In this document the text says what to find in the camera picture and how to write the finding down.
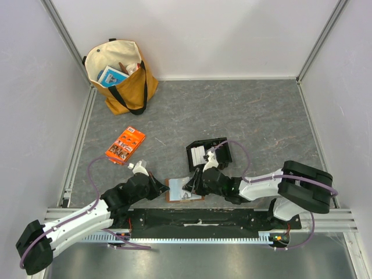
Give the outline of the tan leather card holder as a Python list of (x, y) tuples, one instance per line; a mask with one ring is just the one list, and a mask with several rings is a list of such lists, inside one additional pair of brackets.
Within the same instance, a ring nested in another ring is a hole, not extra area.
[(169, 190), (166, 192), (166, 200), (168, 203), (202, 201), (205, 199), (204, 196), (190, 194), (189, 192), (183, 190), (183, 186), (185, 186), (190, 179), (190, 177), (185, 177), (167, 180)]

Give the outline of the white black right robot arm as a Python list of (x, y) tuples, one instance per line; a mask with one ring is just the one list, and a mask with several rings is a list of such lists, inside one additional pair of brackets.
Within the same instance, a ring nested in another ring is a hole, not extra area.
[(266, 214), (271, 228), (281, 228), (305, 211), (327, 214), (332, 198), (338, 195), (332, 187), (331, 174), (293, 160), (284, 162), (282, 168), (272, 173), (257, 177), (228, 177), (218, 165), (216, 160), (210, 160), (203, 168), (198, 168), (183, 190), (200, 196), (219, 195), (236, 205), (273, 196)]

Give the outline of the black card box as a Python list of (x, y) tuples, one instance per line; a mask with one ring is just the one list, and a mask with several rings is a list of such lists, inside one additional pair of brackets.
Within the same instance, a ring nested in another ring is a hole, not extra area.
[(198, 166), (193, 166), (192, 164), (192, 157), (191, 157), (191, 148), (201, 146), (203, 145), (205, 148), (205, 156), (207, 152), (211, 149), (212, 153), (215, 154), (216, 159), (219, 163), (218, 169), (223, 170), (228, 166), (229, 163), (231, 163), (232, 157), (231, 157), (231, 152), (230, 148), (228, 146), (228, 143), (223, 144), (222, 146), (218, 147), (217, 150), (215, 151), (215, 147), (218, 146), (220, 143), (226, 141), (227, 138), (212, 138), (212, 139), (203, 139), (203, 140), (198, 140), (194, 141), (191, 144), (189, 144), (186, 147), (186, 152), (187, 152), (187, 161), (188, 161), (188, 169), (190, 172), (193, 172), (196, 170), (197, 167), (203, 167), (205, 164), (200, 164)]

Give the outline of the thin white card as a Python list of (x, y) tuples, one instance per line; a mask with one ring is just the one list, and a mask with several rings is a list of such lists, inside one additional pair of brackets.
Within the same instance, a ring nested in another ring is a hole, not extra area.
[(191, 190), (192, 190), (192, 187), (190, 187), (188, 185), (188, 183), (190, 182), (191, 180), (191, 177), (185, 177), (181, 180), (181, 199), (182, 200), (186, 200), (186, 199), (191, 199), (192, 197), (192, 194), (191, 194)]

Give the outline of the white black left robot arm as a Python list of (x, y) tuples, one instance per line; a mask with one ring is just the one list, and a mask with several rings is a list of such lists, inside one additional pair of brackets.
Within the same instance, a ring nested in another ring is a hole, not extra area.
[(152, 173), (135, 173), (125, 183), (105, 191), (99, 199), (63, 218), (42, 224), (34, 220), (16, 242), (20, 268), (34, 275), (74, 243), (111, 226), (122, 228), (128, 221), (130, 206), (142, 199), (153, 200), (169, 187)]

